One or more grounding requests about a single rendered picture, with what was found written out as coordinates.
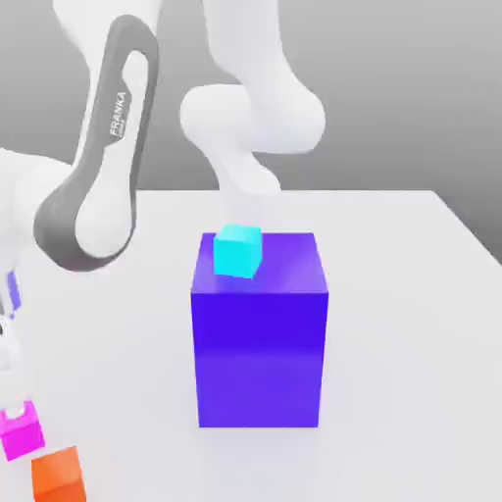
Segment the large blue box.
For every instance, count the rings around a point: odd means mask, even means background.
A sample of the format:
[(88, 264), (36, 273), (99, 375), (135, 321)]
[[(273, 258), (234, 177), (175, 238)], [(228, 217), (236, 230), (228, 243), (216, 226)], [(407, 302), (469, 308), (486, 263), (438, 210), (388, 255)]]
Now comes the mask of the large blue box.
[(217, 276), (213, 234), (190, 290), (201, 427), (317, 427), (328, 287), (311, 233), (266, 233), (251, 278)]

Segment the small cyan cube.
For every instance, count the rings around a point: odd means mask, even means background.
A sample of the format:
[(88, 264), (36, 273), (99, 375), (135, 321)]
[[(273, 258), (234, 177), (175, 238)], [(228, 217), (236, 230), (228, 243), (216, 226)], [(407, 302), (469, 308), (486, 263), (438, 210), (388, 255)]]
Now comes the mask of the small cyan cube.
[(251, 279), (262, 262), (262, 231), (255, 226), (225, 225), (214, 237), (214, 272)]

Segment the small orange cube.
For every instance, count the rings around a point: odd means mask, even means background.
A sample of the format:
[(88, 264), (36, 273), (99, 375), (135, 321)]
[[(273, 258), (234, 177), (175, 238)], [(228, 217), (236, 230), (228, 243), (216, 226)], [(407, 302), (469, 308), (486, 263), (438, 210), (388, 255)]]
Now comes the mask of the small orange cube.
[(31, 461), (34, 502), (87, 502), (75, 446)]

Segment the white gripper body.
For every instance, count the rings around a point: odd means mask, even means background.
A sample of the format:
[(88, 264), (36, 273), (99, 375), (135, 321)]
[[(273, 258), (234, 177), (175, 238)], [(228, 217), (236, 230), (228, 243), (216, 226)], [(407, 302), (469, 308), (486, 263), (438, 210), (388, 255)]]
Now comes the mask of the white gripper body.
[(0, 411), (23, 411), (26, 400), (25, 358), (17, 340), (0, 340)]

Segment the small magenta cube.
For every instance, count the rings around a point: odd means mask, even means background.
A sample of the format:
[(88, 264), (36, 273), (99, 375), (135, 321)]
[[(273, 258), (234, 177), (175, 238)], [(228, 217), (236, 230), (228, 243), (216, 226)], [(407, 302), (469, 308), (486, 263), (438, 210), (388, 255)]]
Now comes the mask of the small magenta cube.
[(24, 412), (10, 418), (0, 411), (0, 441), (8, 461), (16, 460), (45, 446), (41, 424), (33, 403), (25, 401)]

